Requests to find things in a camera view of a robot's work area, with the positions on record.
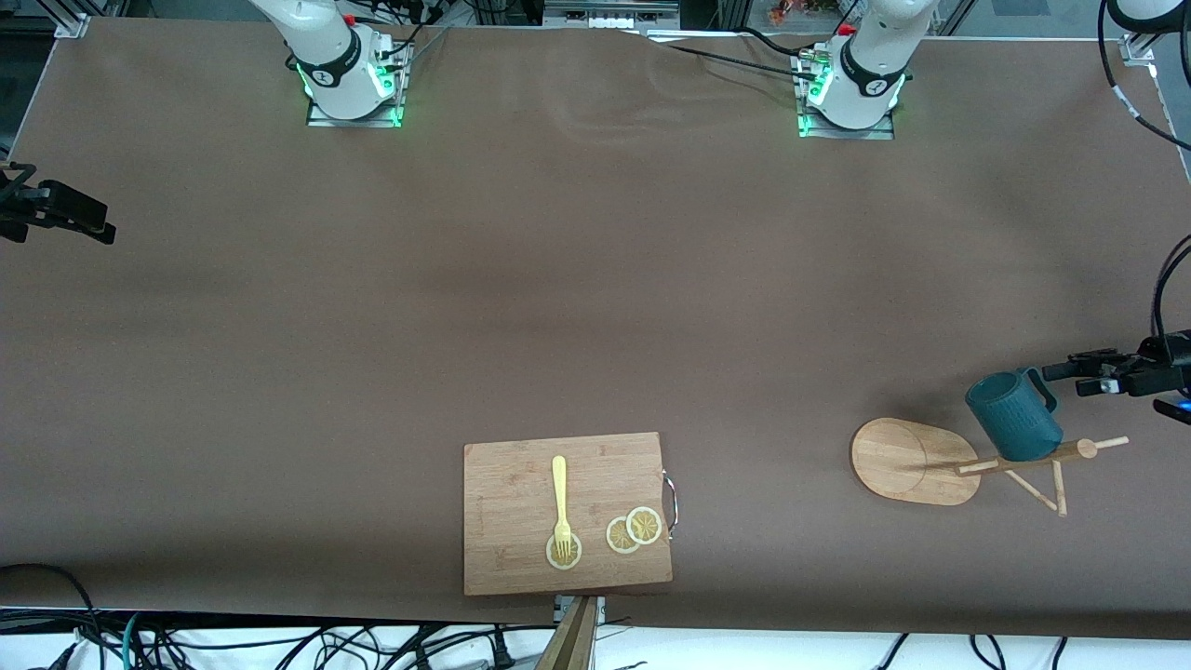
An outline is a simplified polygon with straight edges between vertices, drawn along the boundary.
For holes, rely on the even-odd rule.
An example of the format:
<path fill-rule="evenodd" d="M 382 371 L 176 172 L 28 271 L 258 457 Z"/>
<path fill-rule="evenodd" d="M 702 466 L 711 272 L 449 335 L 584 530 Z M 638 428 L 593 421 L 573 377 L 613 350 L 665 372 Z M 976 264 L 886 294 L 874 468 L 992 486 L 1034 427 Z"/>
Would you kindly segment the grey metal device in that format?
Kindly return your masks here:
<path fill-rule="evenodd" d="M 679 0 L 542 0 L 544 27 L 679 30 Z"/>

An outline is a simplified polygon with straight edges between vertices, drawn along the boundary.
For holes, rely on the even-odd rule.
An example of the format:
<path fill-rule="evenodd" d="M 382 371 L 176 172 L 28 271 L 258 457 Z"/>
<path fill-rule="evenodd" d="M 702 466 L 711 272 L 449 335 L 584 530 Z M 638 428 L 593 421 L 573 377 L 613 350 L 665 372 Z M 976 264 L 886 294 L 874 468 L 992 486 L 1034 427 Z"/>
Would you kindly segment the wooden post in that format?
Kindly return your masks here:
<path fill-rule="evenodd" d="M 592 670 L 596 645 L 596 605 L 580 596 L 550 635 L 534 670 Z"/>

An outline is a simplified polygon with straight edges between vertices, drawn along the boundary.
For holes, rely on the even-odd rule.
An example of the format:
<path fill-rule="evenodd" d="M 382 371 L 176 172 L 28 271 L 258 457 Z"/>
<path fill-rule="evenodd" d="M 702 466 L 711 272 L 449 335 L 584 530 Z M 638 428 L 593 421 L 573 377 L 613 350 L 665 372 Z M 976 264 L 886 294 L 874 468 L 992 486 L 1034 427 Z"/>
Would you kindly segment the yellow plastic fork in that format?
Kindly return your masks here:
<path fill-rule="evenodd" d="M 555 455 L 551 459 L 551 477 L 556 511 L 553 537 L 562 546 L 566 546 L 566 543 L 569 543 L 570 538 L 569 507 L 567 506 L 567 501 L 569 500 L 569 489 L 567 489 L 567 484 L 569 483 L 569 467 L 567 467 L 563 455 Z"/>

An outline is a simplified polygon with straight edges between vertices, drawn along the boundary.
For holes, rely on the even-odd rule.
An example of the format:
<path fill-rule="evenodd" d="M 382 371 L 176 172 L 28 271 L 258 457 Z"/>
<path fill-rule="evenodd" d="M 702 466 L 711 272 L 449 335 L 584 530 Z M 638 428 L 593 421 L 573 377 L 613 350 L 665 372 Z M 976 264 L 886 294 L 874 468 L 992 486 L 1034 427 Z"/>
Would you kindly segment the teal ribbed mug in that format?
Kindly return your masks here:
<path fill-rule="evenodd" d="M 1041 461 L 1064 444 L 1064 428 L 1054 417 L 1058 399 L 1039 368 L 980 378 L 965 402 L 1004 461 Z"/>

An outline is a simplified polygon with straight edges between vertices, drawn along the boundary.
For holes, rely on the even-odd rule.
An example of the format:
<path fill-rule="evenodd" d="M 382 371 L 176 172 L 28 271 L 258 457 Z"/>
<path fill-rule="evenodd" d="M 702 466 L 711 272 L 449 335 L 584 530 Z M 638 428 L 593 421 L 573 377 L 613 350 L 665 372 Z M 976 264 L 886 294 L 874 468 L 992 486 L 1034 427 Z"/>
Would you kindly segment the wooden mug rack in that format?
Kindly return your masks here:
<path fill-rule="evenodd" d="M 1008 476 L 1039 503 L 1066 516 L 1064 463 L 1092 461 L 1103 450 L 1129 444 L 1125 436 L 1064 438 L 1041 461 L 979 458 L 965 437 L 935 425 L 879 417 L 852 437 L 850 463 L 861 484 L 877 496 L 906 503 L 958 506 L 969 501 L 983 480 Z"/>

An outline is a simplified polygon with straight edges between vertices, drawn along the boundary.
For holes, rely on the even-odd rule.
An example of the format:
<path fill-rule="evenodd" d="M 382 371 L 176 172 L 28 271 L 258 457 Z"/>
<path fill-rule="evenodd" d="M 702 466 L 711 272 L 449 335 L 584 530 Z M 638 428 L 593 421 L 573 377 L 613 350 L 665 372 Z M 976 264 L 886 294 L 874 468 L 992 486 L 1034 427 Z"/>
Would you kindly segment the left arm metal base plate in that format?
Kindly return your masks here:
<path fill-rule="evenodd" d="M 790 57 L 793 73 L 793 89 L 796 90 L 796 113 L 798 114 L 798 133 L 803 139 L 835 139 L 835 140 L 893 140 L 894 123 L 893 111 L 890 107 L 880 123 L 867 129 L 840 127 L 823 114 L 817 102 L 823 93 L 829 89 L 833 82 L 831 68 L 828 64 L 828 56 L 813 55 L 811 50 L 803 49 L 798 55 Z"/>

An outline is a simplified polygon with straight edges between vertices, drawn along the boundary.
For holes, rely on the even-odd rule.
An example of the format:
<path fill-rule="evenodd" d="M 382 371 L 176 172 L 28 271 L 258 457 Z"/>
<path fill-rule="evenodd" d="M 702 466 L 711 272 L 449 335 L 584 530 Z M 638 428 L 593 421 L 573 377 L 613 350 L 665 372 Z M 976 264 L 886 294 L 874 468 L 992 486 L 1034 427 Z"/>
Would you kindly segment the bamboo cutting board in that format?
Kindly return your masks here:
<path fill-rule="evenodd" d="M 582 561 L 554 569 L 544 544 L 556 522 L 551 459 L 569 467 L 570 531 Z M 463 450 L 463 590 L 468 596 L 607 594 L 668 583 L 674 576 L 655 433 L 574 436 L 469 444 Z M 616 553 L 605 531 L 613 516 L 650 506 L 661 537 Z"/>

